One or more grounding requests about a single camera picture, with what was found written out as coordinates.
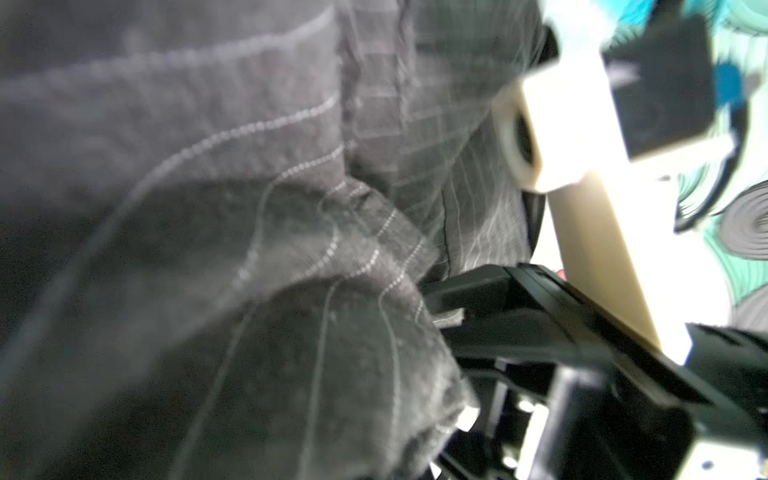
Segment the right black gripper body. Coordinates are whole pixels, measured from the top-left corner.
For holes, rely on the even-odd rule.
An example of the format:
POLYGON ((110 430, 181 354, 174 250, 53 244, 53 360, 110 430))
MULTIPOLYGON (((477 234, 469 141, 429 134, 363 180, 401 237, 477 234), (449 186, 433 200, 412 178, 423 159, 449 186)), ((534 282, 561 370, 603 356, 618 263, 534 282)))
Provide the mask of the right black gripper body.
POLYGON ((763 479, 767 338, 690 324, 684 365, 537 265, 425 285, 479 403, 430 479, 763 479))

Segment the dark pinstriped long sleeve shirt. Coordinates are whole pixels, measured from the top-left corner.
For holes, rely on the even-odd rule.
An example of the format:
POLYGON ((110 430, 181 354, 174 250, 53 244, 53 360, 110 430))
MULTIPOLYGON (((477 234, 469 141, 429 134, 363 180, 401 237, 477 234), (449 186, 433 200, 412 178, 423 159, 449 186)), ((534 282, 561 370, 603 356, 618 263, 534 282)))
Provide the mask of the dark pinstriped long sleeve shirt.
POLYGON ((530 258, 490 103, 534 1, 5 1, 1 475, 415 479, 422 286, 530 258))

